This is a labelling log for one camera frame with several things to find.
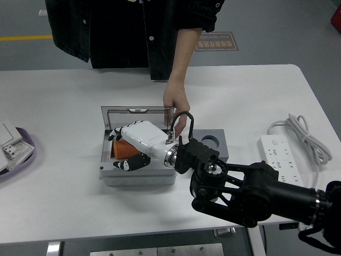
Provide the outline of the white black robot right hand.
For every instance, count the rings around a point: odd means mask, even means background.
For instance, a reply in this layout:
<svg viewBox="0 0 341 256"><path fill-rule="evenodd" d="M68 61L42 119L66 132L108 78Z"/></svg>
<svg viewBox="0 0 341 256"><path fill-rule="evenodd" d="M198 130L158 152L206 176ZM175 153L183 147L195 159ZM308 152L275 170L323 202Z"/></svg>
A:
<svg viewBox="0 0 341 256"><path fill-rule="evenodd" d="M165 133L150 121L136 121L111 131L108 140L114 139L123 139L140 152L124 161L115 161L113 165L119 169L141 169L150 164L151 157L156 157L166 167L175 166L178 144L173 131Z"/></svg>

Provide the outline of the person's left hand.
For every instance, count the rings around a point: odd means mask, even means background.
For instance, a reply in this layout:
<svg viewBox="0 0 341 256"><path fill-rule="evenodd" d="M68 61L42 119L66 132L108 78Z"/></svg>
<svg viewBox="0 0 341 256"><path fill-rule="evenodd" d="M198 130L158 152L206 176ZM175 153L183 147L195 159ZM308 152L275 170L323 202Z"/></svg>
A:
<svg viewBox="0 0 341 256"><path fill-rule="evenodd" d="M175 108L174 115L183 111L190 111L184 81L169 79L164 91L163 102L165 106L173 106ZM174 125L175 138L177 138L186 127L186 120L187 117L184 114L178 118L176 125Z"/></svg>

